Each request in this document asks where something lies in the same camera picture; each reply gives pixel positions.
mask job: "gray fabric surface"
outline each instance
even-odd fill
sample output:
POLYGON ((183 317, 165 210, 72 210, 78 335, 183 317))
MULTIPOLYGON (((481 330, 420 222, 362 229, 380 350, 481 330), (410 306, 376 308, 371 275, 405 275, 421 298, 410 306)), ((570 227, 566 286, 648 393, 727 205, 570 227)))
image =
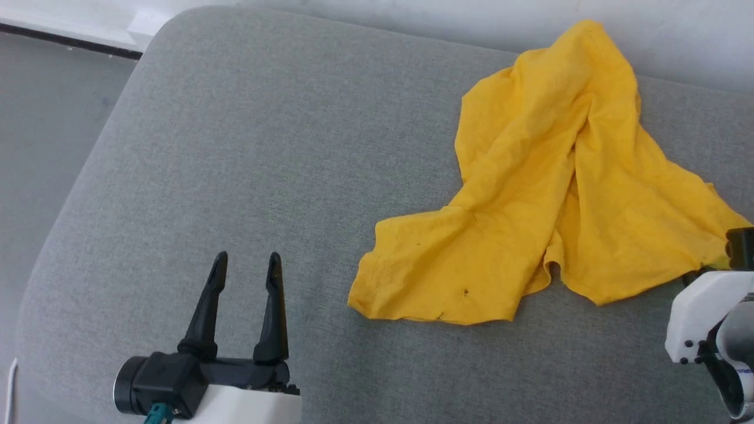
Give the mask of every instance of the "gray fabric surface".
MULTIPOLYGON (((83 401, 76 401, 75 406, 68 406, 64 410, 58 400, 53 400, 49 395, 43 395, 35 387, 33 379, 29 378, 31 370, 18 370, 14 389, 14 421, 12 424, 103 424, 106 421, 97 419, 87 413, 87 407, 83 401)), ((144 420, 131 419, 140 424, 144 420)))
MULTIPOLYGON (((513 323, 368 321, 346 307, 386 217, 460 186, 461 96, 514 54, 272 11, 169 22, 129 80, 40 254, 21 369, 72 412, 131 355, 172 352, 216 253, 221 356, 251 355, 271 251, 305 422, 725 422, 706 372, 664 351, 668 284, 597 308, 553 284, 513 323)), ((668 156, 754 217, 754 101, 643 78, 668 156)))
POLYGON ((135 65, 0 32, 0 399, 34 262, 135 65))

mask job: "gray cushion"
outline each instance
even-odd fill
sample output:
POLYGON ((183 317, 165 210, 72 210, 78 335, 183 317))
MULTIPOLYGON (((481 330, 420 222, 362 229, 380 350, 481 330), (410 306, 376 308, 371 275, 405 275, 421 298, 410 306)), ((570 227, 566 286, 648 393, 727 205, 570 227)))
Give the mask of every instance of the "gray cushion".
MULTIPOLYGON (((99 422, 131 355, 172 352, 220 250, 221 356, 249 357, 283 257, 305 422, 724 422, 664 332, 680 284, 597 308, 553 284, 515 322, 368 321, 346 307, 383 218, 460 185, 461 96, 515 55, 273 11, 170 21, 128 82, 35 266, 21 367, 99 422)), ((754 101, 643 78, 671 159, 754 217, 754 101)))

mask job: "floor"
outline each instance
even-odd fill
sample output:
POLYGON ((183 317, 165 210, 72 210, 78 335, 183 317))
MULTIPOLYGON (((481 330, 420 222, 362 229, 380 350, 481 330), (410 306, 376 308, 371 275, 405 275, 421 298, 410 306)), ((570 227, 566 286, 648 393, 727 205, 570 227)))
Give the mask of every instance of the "floor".
MULTIPOLYGON (((0 377, 36 257, 135 60, 0 32, 0 377)), ((0 398, 5 399, 5 384, 0 398)))

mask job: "yellow cloth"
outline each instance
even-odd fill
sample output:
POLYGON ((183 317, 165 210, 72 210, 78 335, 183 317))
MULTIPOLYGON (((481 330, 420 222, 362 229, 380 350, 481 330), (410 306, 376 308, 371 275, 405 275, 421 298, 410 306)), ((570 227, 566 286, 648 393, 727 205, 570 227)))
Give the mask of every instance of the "yellow cloth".
POLYGON ((377 223, 348 305, 474 324, 512 320, 552 262, 597 305, 727 267, 725 232, 751 224, 665 159, 640 109, 631 66, 592 21, 484 78, 461 105, 463 188, 438 211, 377 223))

